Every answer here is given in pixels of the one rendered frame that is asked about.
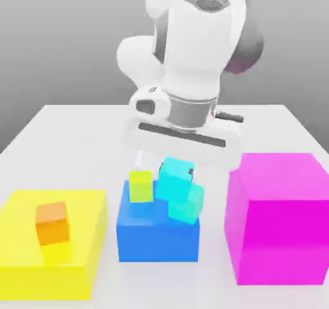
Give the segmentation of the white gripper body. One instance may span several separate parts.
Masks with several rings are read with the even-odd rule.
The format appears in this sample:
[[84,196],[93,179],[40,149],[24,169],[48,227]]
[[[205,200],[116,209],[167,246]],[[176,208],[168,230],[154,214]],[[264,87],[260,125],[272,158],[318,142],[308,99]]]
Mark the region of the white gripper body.
[[140,118],[125,125],[124,142],[136,150],[171,156],[197,165],[238,168],[242,157],[240,127],[213,119],[197,130],[187,132],[164,123],[151,124]]

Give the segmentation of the small cyan cube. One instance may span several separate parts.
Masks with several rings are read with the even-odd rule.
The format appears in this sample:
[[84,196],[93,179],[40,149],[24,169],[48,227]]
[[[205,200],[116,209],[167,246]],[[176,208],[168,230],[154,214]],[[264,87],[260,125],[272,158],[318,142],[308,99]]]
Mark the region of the small cyan cube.
[[193,179],[195,165],[192,162],[165,157],[156,185],[156,198],[168,202],[186,201]]

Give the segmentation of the small lime cube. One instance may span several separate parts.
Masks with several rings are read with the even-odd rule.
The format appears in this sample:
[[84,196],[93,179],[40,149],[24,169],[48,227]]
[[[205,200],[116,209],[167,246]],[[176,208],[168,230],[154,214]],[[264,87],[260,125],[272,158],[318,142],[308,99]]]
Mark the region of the small lime cube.
[[132,203],[153,201],[153,180],[150,170],[130,172],[129,195]]

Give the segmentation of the small turquoise cube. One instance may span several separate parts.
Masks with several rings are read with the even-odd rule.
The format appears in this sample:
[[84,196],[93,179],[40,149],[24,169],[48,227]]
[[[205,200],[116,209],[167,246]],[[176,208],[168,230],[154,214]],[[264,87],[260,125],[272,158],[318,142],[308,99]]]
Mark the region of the small turquoise cube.
[[189,194],[183,203],[170,201],[168,203],[168,216],[174,220],[195,224],[202,211],[204,203],[204,188],[192,184]]

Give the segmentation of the small orange cube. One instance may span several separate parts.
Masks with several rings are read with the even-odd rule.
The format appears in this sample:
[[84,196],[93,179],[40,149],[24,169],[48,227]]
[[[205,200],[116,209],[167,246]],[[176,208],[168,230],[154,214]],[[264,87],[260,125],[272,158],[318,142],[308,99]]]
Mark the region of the small orange cube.
[[37,206],[35,228],[41,246],[69,241],[66,203],[62,201]]

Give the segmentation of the large blue box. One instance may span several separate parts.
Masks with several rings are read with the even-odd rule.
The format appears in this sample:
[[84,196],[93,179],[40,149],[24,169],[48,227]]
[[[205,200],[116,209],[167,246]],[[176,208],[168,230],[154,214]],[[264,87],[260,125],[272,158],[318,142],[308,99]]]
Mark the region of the large blue box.
[[168,217],[168,203],[131,203],[125,181],[116,220],[120,262],[197,262],[200,222],[187,224]]

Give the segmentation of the large yellow box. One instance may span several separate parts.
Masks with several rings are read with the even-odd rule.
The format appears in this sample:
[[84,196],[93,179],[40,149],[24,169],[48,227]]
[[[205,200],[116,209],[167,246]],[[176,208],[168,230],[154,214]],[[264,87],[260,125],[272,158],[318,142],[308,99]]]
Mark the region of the large yellow box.
[[[36,208],[56,202],[70,239],[41,246]],[[15,190],[0,207],[0,301],[90,299],[106,228],[103,190]]]

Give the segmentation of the large magenta box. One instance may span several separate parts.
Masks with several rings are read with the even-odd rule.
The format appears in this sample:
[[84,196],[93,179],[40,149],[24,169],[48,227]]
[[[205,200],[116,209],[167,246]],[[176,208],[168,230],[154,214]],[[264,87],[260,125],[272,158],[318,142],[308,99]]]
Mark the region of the large magenta box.
[[246,153],[229,175],[224,232],[238,285],[322,285],[329,173],[310,153]]

